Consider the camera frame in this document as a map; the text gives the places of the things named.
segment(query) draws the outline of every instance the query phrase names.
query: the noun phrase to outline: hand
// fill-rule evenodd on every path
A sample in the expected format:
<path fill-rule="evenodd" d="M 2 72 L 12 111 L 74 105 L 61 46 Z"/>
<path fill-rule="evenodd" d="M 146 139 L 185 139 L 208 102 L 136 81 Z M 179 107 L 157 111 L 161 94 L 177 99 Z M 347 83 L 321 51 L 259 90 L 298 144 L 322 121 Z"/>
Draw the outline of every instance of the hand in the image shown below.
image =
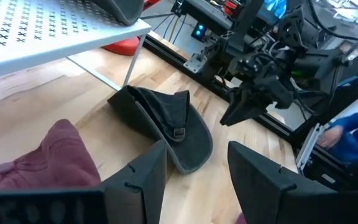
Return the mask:
<path fill-rule="evenodd" d="M 332 148 L 336 145 L 336 143 L 340 140 L 343 134 L 342 126 L 335 126 L 327 131 L 325 131 L 318 140 L 317 144 L 321 147 Z"/>

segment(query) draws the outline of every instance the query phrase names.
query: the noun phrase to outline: wooden table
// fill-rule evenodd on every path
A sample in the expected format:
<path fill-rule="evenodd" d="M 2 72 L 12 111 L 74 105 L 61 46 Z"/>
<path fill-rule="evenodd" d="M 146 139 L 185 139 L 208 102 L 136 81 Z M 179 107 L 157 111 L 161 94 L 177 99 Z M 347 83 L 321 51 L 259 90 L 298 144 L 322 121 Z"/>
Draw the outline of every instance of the wooden table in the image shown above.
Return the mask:
<path fill-rule="evenodd" d="M 116 83 L 123 82 L 131 61 L 102 49 L 76 57 Z M 169 164 L 161 223 L 235 222 L 241 210 L 227 164 L 230 140 L 296 171 L 287 142 L 253 120 L 221 126 L 227 103 L 149 51 L 141 51 L 131 77 L 131 85 L 165 93 L 190 90 L 214 141 L 211 158 L 197 172 L 181 175 Z M 56 120 L 67 118 L 76 124 L 102 179 L 109 177 L 152 144 L 116 119 L 106 105 L 112 94 L 66 59 L 0 77 L 0 163 L 35 149 Z"/>

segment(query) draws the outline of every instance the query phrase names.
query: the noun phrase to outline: white shelf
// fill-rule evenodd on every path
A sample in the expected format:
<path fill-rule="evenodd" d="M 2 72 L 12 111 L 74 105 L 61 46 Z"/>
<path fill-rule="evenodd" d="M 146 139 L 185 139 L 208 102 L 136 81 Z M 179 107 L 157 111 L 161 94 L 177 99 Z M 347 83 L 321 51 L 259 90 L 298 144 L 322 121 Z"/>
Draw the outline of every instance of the white shelf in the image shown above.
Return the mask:
<path fill-rule="evenodd" d="M 0 75 L 95 49 L 151 27 L 120 25 L 89 0 L 0 0 Z"/>

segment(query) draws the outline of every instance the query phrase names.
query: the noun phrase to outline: person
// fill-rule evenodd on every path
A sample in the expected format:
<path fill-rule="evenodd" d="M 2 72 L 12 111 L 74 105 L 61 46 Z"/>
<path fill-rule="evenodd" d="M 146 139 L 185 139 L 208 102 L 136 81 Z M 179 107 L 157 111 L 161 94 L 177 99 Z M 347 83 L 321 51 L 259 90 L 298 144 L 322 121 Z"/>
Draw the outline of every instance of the person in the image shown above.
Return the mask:
<path fill-rule="evenodd" d="M 318 144 L 345 164 L 358 161 L 358 113 L 333 122 Z"/>

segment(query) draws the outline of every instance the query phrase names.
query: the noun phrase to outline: strap buckle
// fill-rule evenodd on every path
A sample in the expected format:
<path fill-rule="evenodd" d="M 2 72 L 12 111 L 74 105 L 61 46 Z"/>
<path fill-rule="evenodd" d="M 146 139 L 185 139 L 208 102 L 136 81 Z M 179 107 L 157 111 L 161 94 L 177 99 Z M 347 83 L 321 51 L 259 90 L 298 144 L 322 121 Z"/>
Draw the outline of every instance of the strap buckle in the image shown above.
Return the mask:
<path fill-rule="evenodd" d="M 186 130 L 184 128 L 175 128 L 173 130 L 173 137 L 175 139 L 184 139 L 186 135 Z"/>

